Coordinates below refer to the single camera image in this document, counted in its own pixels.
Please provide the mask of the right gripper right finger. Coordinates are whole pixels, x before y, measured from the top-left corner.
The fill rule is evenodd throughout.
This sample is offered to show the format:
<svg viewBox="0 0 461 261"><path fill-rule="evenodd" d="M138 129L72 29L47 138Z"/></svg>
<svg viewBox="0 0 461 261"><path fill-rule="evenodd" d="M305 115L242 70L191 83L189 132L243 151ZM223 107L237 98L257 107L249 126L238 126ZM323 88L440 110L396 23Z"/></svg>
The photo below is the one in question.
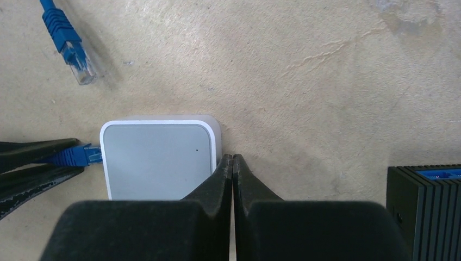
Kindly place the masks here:
<svg viewBox="0 0 461 261"><path fill-rule="evenodd" d="M286 201L233 157L237 260L410 260L388 211L368 201Z"/></svg>

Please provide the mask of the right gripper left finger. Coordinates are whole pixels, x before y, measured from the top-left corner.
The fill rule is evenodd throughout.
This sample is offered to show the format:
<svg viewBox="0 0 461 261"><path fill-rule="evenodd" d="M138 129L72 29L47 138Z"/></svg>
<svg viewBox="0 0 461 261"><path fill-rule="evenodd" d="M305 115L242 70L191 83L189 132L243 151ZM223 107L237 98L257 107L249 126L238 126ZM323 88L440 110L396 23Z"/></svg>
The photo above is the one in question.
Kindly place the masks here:
<svg viewBox="0 0 461 261"><path fill-rule="evenodd" d="M81 201L69 206L42 260L228 260L233 157L176 201Z"/></svg>

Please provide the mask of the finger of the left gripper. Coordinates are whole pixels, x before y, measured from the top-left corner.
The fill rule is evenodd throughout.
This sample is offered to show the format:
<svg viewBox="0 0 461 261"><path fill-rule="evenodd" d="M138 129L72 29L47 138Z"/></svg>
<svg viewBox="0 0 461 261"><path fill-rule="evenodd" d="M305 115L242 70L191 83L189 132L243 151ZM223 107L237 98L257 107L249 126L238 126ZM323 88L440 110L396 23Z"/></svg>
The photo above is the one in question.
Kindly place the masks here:
<svg viewBox="0 0 461 261"><path fill-rule="evenodd" d="M84 170L84 167L40 165L1 174L1 219L35 196Z"/></svg>
<svg viewBox="0 0 461 261"><path fill-rule="evenodd" d="M1 141L1 174L43 160L77 144L76 138L37 142Z"/></svg>

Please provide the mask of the white network switch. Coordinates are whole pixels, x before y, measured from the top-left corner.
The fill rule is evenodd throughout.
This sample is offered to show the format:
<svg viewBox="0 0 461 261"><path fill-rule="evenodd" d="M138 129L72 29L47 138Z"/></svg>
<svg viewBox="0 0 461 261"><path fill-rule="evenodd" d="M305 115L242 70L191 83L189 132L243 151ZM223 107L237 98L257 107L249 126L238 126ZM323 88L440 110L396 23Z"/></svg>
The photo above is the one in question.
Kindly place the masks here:
<svg viewBox="0 0 461 261"><path fill-rule="evenodd" d="M99 133L110 200L180 200L209 178L222 157L210 115L144 115L106 122Z"/></svg>

